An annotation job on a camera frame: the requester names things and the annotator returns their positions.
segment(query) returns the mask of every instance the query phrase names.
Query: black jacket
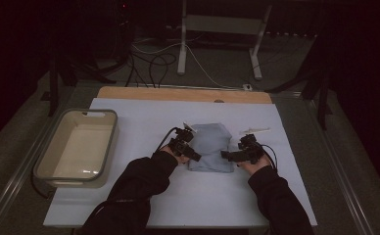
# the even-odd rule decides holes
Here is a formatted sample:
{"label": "black jacket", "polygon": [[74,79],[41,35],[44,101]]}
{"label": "black jacket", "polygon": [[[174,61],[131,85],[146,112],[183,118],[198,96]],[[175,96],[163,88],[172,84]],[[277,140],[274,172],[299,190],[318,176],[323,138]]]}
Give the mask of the black jacket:
{"label": "black jacket", "polygon": [[[77,234],[143,234],[151,212],[150,198],[166,190],[176,166],[177,160],[163,151],[156,152],[151,159],[129,163],[108,200],[90,214]],[[249,184],[257,194],[260,211],[277,234],[312,234],[309,218],[287,181],[270,166],[256,172]]]}

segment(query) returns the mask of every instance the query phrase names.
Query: person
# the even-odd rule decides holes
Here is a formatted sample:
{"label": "person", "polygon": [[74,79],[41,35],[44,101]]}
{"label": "person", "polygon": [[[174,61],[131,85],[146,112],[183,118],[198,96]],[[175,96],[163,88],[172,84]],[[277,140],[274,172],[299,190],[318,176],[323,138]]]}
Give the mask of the person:
{"label": "person", "polygon": [[[112,188],[107,201],[95,208],[78,235],[144,234],[151,211],[150,199],[163,193],[169,176],[179,164],[189,161],[175,156],[169,146],[128,164]],[[313,234],[309,218],[302,205],[262,156],[256,164],[238,163],[251,174],[249,185],[258,198],[261,213],[269,220],[271,234]]]}

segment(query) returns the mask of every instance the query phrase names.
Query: towel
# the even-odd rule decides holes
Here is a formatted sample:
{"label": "towel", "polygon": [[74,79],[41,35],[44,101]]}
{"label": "towel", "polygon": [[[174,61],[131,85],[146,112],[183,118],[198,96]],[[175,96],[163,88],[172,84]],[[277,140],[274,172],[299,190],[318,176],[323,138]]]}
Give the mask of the towel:
{"label": "towel", "polygon": [[202,156],[196,162],[189,161],[188,169],[207,172],[233,172],[233,163],[221,157],[220,151],[227,151],[232,135],[222,123],[194,124],[194,134],[190,147]]}

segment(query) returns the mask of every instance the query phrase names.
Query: clear plastic container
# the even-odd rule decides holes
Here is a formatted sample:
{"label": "clear plastic container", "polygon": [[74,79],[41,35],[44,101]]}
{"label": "clear plastic container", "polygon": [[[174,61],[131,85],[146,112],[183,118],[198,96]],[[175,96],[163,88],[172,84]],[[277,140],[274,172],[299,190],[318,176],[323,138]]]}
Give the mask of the clear plastic container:
{"label": "clear plastic container", "polygon": [[102,187],[117,136],[115,111],[67,110],[52,130],[34,175],[55,187]]}

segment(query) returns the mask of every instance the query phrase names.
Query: cloth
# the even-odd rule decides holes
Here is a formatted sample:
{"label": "cloth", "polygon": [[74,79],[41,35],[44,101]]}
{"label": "cloth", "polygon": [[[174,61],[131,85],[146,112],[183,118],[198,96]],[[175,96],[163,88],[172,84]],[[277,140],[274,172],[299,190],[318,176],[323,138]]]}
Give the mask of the cloth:
{"label": "cloth", "polygon": [[271,234],[312,235],[309,217],[287,180],[270,166],[255,172],[248,180],[257,195],[258,208],[269,220]]}
{"label": "cloth", "polygon": [[221,157],[220,151],[227,151],[232,135],[222,123],[194,124],[197,132],[190,147],[200,154],[201,159],[189,161],[188,169],[206,172],[233,172],[233,163]]}
{"label": "cloth", "polygon": [[177,165],[175,157],[164,151],[129,163],[113,186],[108,203],[91,214],[76,234],[142,235],[150,216],[150,198],[166,190]]}

